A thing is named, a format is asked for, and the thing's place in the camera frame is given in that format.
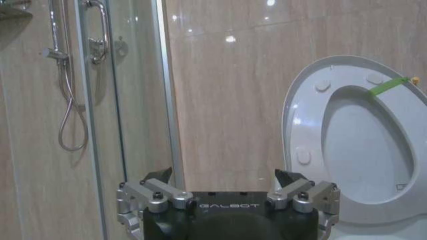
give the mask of beige marble tile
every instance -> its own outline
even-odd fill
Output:
[[[247,4],[251,26],[287,23],[306,16],[304,0],[250,0]]]
[[[20,33],[7,42],[0,37],[21,235],[25,240],[96,240],[101,232],[91,158],[85,150],[68,153],[57,144],[65,101],[55,61],[41,56],[43,48],[52,47],[47,2],[33,0],[28,11],[33,18]],[[7,25],[11,32],[16,25]],[[65,142],[77,141],[80,134],[79,123],[71,124]]]
[[[248,26],[247,0],[167,0],[171,38],[243,29]]]
[[[259,168],[270,171],[246,179],[271,179],[274,168],[283,166],[279,121],[284,94],[311,61],[304,24],[172,41],[185,179],[188,174],[209,172],[258,173]],[[200,183],[187,186],[199,189]]]
[[[7,105],[0,77],[0,234],[4,239],[20,240],[21,223],[11,154]]]

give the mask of toilet lid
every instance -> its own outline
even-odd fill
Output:
[[[427,213],[427,98],[402,76],[358,56],[318,60],[288,90],[284,164],[316,183],[338,183],[340,221],[380,224]]]

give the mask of toilet seat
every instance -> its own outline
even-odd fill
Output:
[[[340,171],[335,169],[332,173],[332,164],[328,157],[324,157],[323,143],[326,134],[323,131],[328,103],[332,97],[346,89],[356,89],[356,92],[363,92],[390,79],[399,77],[402,76],[384,65],[356,56],[327,57],[318,60],[300,72],[292,82],[283,106],[282,137],[284,164],[288,171],[303,173],[316,183],[322,180],[335,182],[339,179],[336,175],[346,175],[351,172],[354,168],[343,168]],[[406,187],[399,192],[384,199],[372,201],[362,201],[358,194],[348,197],[346,189],[343,189],[346,185],[340,185],[340,182],[336,181],[342,189],[340,221],[356,224],[390,223],[427,213],[426,95],[412,84],[404,83],[379,94],[375,101],[383,107],[388,118],[392,119],[403,134],[412,158],[412,173],[408,182],[404,182],[407,184]],[[336,134],[331,138],[340,138],[336,140],[343,142],[351,137],[351,134],[348,136]],[[378,147],[379,149],[376,150],[374,146],[374,151],[366,154],[376,155],[384,152],[380,151],[382,149],[387,149],[387,146],[382,143],[378,143]],[[358,146],[354,148],[355,153],[364,151]],[[334,153],[340,153],[340,150],[334,149]],[[359,159],[352,159],[352,157],[350,153],[348,159],[351,162],[347,161],[347,163],[350,163],[350,166],[358,166]],[[391,168],[388,164],[384,164],[372,166],[366,170],[384,174],[387,179],[394,179],[396,178],[395,176],[383,173],[384,169]],[[370,182],[363,183],[364,179],[360,180],[360,186],[367,186],[368,188]]]

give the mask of shower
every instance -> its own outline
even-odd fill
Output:
[[[100,40],[91,39],[91,45],[95,48],[95,50],[92,51],[91,62],[93,65],[99,65],[105,60],[105,57],[109,52],[109,23],[107,10],[104,4],[99,0],[87,0],[83,3],[87,5],[88,8],[97,7],[101,15],[103,38]],[[56,60],[59,72],[59,88],[61,95],[67,101],[65,113],[59,127],[57,142],[60,147],[65,151],[75,152],[83,149],[88,143],[88,125],[84,117],[85,105],[83,103],[79,103],[76,100],[75,68],[69,42],[69,29],[67,18],[68,10],[65,0],[60,1],[60,18],[57,16],[57,9],[53,5],[53,0],[48,0],[48,9],[53,48],[45,48],[43,50],[43,55],[47,58],[52,58]],[[72,111],[77,113],[77,116],[80,118],[84,135],[81,143],[79,145],[69,146],[64,143],[64,128],[69,122],[69,116]]]

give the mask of shower enclosure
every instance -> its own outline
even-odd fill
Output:
[[[88,150],[104,239],[124,239],[119,183],[173,167],[184,188],[163,0],[75,0]]]

